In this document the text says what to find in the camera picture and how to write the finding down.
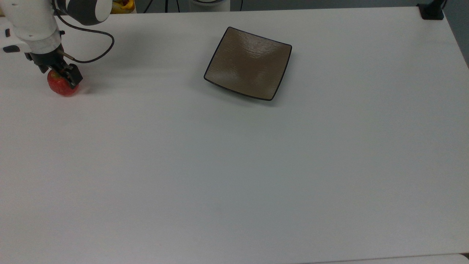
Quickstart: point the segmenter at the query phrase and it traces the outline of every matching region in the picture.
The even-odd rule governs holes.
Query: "table surface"
[[[68,53],[106,36],[66,31]],[[228,26],[293,46],[273,101],[203,79]],[[417,8],[114,15],[51,92],[0,54],[0,263],[469,252],[469,70]]]

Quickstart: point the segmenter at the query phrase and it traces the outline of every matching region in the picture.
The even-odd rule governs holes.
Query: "square plate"
[[[292,46],[228,27],[204,79],[252,98],[270,101],[282,81]]]

